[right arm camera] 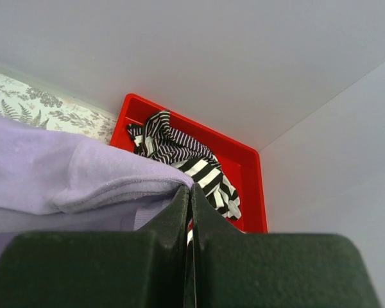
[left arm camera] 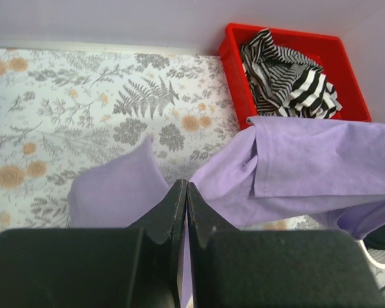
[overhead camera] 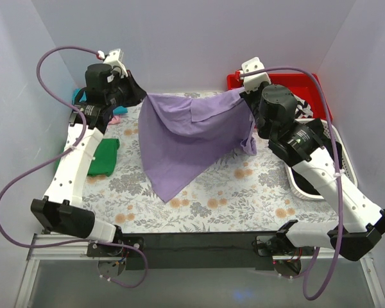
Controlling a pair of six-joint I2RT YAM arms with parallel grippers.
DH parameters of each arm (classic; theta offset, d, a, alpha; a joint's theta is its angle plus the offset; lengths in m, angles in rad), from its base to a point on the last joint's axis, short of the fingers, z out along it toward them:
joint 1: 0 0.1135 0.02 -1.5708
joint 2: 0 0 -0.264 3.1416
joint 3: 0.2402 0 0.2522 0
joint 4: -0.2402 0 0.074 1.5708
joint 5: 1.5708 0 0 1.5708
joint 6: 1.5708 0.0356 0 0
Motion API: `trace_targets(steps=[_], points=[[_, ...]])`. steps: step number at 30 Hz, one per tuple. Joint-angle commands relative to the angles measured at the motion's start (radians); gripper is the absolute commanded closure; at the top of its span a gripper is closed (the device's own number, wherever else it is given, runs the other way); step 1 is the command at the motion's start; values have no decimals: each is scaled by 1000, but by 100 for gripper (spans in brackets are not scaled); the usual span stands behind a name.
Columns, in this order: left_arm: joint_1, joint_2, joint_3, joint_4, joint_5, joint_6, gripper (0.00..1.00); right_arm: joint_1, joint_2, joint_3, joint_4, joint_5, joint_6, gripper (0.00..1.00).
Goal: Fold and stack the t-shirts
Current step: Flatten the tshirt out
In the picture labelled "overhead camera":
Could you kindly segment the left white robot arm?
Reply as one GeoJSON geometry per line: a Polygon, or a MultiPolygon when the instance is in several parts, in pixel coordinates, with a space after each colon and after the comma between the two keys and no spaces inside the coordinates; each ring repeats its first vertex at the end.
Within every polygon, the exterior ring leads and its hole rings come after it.
{"type": "Polygon", "coordinates": [[[64,147],[68,153],[58,161],[42,199],[32,201],[31,211],[45,230],[101,242],[103,251],[115,257],[123,251],[124,242],[117,237],[116,226],[82,208],[83,187],[114,109],[138,105],[146,92],[118,60],[88,66],[85,82],[69,119],[64,147]]]}

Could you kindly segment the lilac purple t shirt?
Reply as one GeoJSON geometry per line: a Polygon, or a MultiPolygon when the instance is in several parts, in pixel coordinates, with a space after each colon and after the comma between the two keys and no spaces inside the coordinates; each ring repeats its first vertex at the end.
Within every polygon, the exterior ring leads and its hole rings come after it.
{"type": "Polygon", "coordinates": [[[236,148],[257,152],[254,117],[234,89],[208,98],[148,94],[139,113],[144,173],[163,201],[236,148]]]}

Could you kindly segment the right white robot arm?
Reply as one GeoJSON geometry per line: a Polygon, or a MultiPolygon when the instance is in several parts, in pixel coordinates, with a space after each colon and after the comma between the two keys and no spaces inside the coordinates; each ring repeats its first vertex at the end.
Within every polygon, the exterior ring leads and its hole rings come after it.
{"type": "Polygon", "coordinates": [[[333,248],[350,260],[366,255],[385,233],[385,209],[366,197],[339,169],[339,160],[325,147],[321,119],[295,118],[297,100],[282,85],[264,82],[261,89],[242,92],[254,116],[258,135],[269,149],[304,178],[338,214],[338,222],[291,220],[266,242],[269,250],[294,254],[306,246],[333,248]]]}

